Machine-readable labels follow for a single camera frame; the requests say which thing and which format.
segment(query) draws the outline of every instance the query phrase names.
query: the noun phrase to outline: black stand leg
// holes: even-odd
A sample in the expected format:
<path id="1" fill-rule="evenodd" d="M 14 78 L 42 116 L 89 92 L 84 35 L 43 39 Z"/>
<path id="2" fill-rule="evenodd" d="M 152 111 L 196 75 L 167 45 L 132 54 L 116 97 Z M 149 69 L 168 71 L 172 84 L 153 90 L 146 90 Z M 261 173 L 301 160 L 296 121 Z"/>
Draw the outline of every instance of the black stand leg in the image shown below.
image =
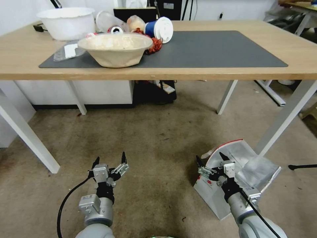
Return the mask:
<path id="1" fill-rule="evenodd" d="M 191 20 L 191 19 L 192 19 L 193 2 L 194 2 L 194 0 L 192 0 L 192 4 L 191 4 L 191 11 L 190 11 L 190 13 L 189 13 L 189 20 Z"/>
<path id="2" fill-rule="evenodd" d="M 304 168 L 317 168 L 317 164 L 313 164 L 313 165 L 289 165 L 288 168 L 291 170 L 304 169 Z"/>
<path id="3" fill-rule="evenodd" d="M 184 12 L 183 12 L 183 17 L 182 17 L 182 20 L 184 20 L 184 17 L 185 17 L 187 4 L 188 4 L 188 0 L 186 0 L 186 3 L 185 3 L 185 7 L 184 7 Z"/>

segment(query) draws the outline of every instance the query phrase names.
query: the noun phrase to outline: white cup lid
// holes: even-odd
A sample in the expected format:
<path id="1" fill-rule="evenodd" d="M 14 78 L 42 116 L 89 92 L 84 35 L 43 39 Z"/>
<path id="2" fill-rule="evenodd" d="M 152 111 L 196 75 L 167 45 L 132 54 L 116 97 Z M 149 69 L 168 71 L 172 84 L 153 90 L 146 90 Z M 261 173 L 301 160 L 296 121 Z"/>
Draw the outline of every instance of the white cup lid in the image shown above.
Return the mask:
<path id="1" fill-rule="evenodd" d="M 173 36 L 173 24 L 167 17 L 159 18 L 154 25 L 154 35 L 163 40 L 163 44 L 169 42 Z"/>

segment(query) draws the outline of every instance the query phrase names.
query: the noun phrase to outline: table leg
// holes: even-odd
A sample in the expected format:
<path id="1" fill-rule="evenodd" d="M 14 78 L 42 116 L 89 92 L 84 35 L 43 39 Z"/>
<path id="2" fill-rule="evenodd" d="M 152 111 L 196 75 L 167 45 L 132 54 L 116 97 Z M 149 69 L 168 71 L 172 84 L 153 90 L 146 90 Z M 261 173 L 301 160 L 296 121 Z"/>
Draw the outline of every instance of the table leg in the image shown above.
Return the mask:
<path id="1" fill-rule="evenodd" d="M 307 13 L 303 20 L 301 21 L 300 25 L 298 26 L 297 30 L 295 31 L 295 35 L 301 35 L 301 33 L 303 32 L 305 26 L 307 25 L 307 23 L 309 22 L 310 20 L 310 14 Z"/>
<path id="2" fill-rule="evenodd" d="M 11 101 L 0 89 L 0 115 L 16 131 L 21 139 L 30 147 L 36 156 L 43 162 L 48 170 L 56 174 L 59 170 L 59 164 L 43 145 L 28 123 L 23 119 Z"/>
<path id="3" fill-rule="evenodd" d="M 82 99 L 80 98 L 76 88 L 75 88 L 75 85 L 73 83 L 73 81 L 71 80 L 65 80 L 65 83 L 67 85 L 67 87 L 69 88 L 69 91 L 73 97 L 73 99 L 75 100 L 80 112 L 82 115 L 86 115 L 87 113 L 87 109 L 84 105 L 84 102 L 82 101 Z"/>
<path id="4" fill-rule="evenodd" d="M 272 82 L 272 80 L 255 80 L 260 86 L 261 88 L 267 92 L 267 94 L 269 94 L 272 99 L 279 105 L 279 106 L 284 106 L 285 105 L 285 101 L 276 93 L 274 92 L 273 89 L 270 88 L 270 84 Z"/>
<path id="5" fill-rule="evenodd" d="M 269 129 L 267 129 L 258 142 L 254 150 L 258 155 L 265 155 L 316 90 L 317 81 L 315 80 L 303 80 L 300 83 L 290 99 L 287 101 L 287 104 L 279 112 L 273 124 L 269 127 Z"/>
<path id="6" fill-rule="evenodd" d="M 237 84 L 238 80 L 231 80 L 227 86 L 227 89 L 225 91 L 225 94 L 224 96 L 222 97 L 221 99 L 221 102 L 218 106 L 218 109 L 217 109 L 217 113 L 218 115 L 221 115 L 227 105 L 227 102 L 229 101 L 229 98 L 231 97 L 231 94 Z"/>

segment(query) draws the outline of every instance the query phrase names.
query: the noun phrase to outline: wooden table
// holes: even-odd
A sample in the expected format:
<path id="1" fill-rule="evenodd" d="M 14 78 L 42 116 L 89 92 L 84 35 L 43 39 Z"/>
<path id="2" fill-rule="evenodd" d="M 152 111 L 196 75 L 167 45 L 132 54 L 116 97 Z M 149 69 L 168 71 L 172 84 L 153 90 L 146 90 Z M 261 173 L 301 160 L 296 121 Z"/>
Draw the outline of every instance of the wooden table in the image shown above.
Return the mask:
<path id="1" fill-rule="evenodd" d="M 229 86 L 221 100 L 221 114 L 238 80 L 303 80 L 287 105 L 259 141 L 255 151 L 264 155 L 317 90 L 317 45 L 261 21 L 174 21 L 175 31 L 238 30 L 287 63 L 281 68 L 39 68 L 38 65 L 64 43 L 47 32 L 27 26 L 0 37 L 1 80 L 64 80 L 82 114 L 86 109 L 73 85 L 74 80 L 227 80 Z M 52 172 L 58 163 L 0 90 L 0 114 Z"/>
<path id="2" fill-rule="evenodd" d="M 292 10 L 296 12 L 305 14 L 305 17 L 303 18 L 297 30 L 295 31 L 295 35 L 301 35 L 312 16 L 317 17 L 317 7 L 314 7 L 310 2 L 290 2 L 285 3 L 284 5 L 286 7 L 290 7 Z"/>

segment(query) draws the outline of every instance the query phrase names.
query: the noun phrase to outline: white plastic bowl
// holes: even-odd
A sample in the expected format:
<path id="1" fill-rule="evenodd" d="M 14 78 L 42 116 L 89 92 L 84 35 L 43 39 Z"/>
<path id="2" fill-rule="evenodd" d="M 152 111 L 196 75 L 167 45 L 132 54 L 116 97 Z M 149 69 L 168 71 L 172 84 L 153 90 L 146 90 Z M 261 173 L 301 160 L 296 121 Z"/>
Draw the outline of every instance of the white plastic bowl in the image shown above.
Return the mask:
<path id="1" fill-rule="evenodd" d="M 78 46 L 87 50 L 103 67 L 122 68 L 138 64 L 151 38 L 138 33 L 99 34 L 81 39 Z"/>
<path id="2" fill-rule="evenodd" d="M 51 36 L 60 41 L 79 40 L 95 32 L 92 8 L 60 8 L 38 13 Z"/>

